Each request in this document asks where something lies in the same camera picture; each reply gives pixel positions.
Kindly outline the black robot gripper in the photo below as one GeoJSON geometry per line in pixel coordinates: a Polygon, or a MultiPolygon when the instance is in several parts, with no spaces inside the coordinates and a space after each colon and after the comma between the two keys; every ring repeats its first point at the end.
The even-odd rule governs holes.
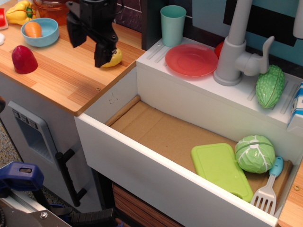
{"type": "Polygon", "coordinates": [[[68,1],[67,29],[74,48],[90,37],[96,42],[94,61],[100,68],[109,63],[116,51],[118,37],[112,27],[116,17],[116,0],[68,1]]]}

